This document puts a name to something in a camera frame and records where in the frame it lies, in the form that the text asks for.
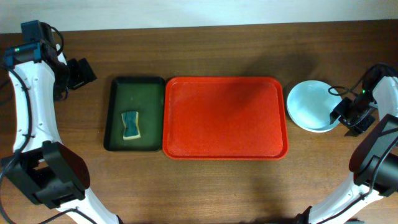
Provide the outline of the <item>light blue plate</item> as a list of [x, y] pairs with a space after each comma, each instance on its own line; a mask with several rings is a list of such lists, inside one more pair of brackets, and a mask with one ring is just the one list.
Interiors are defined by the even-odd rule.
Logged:
[[331, 123], [330, 113], [342, 101], [341, 96], [328, 92], [331, 86], [318, 80], [307, 80], [296, 84], [287, 96], [287, 112], [292, 121], [302, 129], [314, 133], [325, 133], [339, 125]]

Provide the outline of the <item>green yellow sponge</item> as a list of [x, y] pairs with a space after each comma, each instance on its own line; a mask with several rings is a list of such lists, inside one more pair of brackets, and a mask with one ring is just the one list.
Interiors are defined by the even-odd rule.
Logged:
[[139, 113], [137, 111], [127, 111], [121, 114], [124, 126], [123, 139], [125, 141], [139, 139], [141, 132], [139, 129]]

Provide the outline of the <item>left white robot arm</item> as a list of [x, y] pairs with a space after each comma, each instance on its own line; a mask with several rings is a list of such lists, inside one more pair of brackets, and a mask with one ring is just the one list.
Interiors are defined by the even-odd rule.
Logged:
[[21, 25], [24, 43], [9, 47], [3, 67], [14, 88], [17, 130], [13, 155], [1, 159], [9, 179], [33, 204], [77, 223], [120, 223], [90, 187], [84, 160], [63, 145], [54, 103], [96, 79], [86, 59], [67, 60], [58, 30], [41, 21]]

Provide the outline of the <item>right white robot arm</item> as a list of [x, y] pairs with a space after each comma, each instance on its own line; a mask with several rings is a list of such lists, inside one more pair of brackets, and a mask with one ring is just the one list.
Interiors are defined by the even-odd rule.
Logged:
[[353, 100], [343, 98], [331, 111], [330, 121], [348, 128], [347, 136], [364, 133], [379, 123], [355, 149], [349, 176], [324, 201], [309, 206], [294, 223], [346, 223], [361, 209], [397, 192], [397, 70], [377, 63], [365, 71], [358, 83], [362, 92]]

